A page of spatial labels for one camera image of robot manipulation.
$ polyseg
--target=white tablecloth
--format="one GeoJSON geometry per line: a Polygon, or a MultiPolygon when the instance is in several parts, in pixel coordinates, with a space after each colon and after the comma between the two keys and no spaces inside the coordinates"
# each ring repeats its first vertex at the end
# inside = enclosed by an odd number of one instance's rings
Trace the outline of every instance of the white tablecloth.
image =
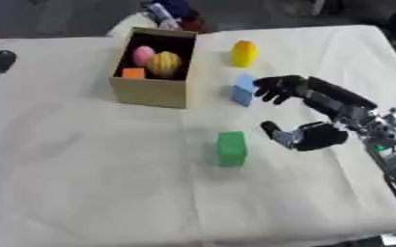
{"type": "Polygon", "coordinates": [[[187,110],[116,103],[107,82],[122,42],[0,41],[19,56],[0,77],[0,246],[310,246],[396,231],[396,200],[353,137],[287,151],[259,129],[324,117],[297,99],[229,100],[242,72],[313,75],[396,106],[396,53],[364,26],[200,36],[187,110]],[[260,56],[230,66],[239,39],[260,56]],[[242,130],[242,168],[215,167],[218,131],[242,130]]]}

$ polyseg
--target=colorful object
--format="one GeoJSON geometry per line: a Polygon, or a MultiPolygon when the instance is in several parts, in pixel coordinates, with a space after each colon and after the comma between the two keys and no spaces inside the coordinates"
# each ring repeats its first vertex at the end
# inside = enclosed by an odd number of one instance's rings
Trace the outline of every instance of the colorful object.
{"type": "Polygon", "coordinates": [[[122,76],[125,78],[145,79],[146,71],[144,68],[125,68],[122,71],[122,76]]]}
{"type": "Polygon", "coordinates": [[[232,50],[233,65],[246,68],[252,65],[258,55],[255,43],[251,41],[238,41],[232,50]]]}
{"type": "Polygon", "coordinates": [[[241,131],[221,132],[217,138],[218,165],[242,166],[246,161],[247,147],[241,131]]]}
{"type": "Polygon", "coordinates": [[[253,84],[255,80],[256,78],[248,73],[241,74],[233,87],[231,99],[246,107],[249,106],[257,90],[253,84]]]}
{"type": "Polygon", "coordinates": [[[168,79],[174,75],[181,65],[182,59],[179,55],[169,51],[164,51],[156,54],[149,62],[147,62],[146,68],[155,76],[168,79]]]}
{"type": "Polygon", "coordinates": [[[149,46],[139,46],[133,52],[133,62],[135,65],[144,67],[146,63],[156,55],[155,51],[149,46]]]}

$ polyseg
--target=orange cube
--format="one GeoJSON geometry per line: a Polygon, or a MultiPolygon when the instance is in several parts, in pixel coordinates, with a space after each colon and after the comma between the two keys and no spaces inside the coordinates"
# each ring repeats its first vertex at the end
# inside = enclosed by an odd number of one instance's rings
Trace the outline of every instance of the orange cube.
{"type": "Polygon", "coordinates": [[[122,77],[145,79],[146,71],[144,70],[144,68],[125,68],[123,69],[122,77]]]}

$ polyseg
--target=cardboard box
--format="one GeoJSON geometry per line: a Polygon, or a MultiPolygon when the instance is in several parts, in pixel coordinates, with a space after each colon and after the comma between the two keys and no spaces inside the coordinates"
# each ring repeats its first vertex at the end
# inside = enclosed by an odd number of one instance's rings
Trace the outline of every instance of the cardboard box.
{"type": "Polygon", "coordinates": [[[193,32],[133,28],[109,78],[117,100],[122,103],[186,108],[187,76],[196,36],[193,32]],[[137,68],[132,54],[141,45],[148,45],[156,53],[170,51],[178,54],[182,58],[182,66],[169,80],[157,79],[147,69],[146,79],[123,78],[123,68],[137,68]]]}

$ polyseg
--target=wooden block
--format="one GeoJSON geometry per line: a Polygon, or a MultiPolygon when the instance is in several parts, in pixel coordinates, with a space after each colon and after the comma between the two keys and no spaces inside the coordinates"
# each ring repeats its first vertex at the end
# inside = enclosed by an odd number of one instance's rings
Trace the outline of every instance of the wooden block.
{"type": "Polygon", "coordinates": [[[125,68],[125,69],[123,69],[122,77],[145,79],[146,71],[144,70],[144,68],[125,68]]]}
{"type": "Polygon", "coordinates": [[[241,131],[222,132],[217,138],[218,165],[242,166],[247,157],[247,146],[241,131]]]}
{"type": "Polygon", "coordinates": [[[256,91],[256,87],[253,85],[255,79],[248,73],[241,74],[233,87],[231,99],[243,106],[249,106],[256,91]]]}

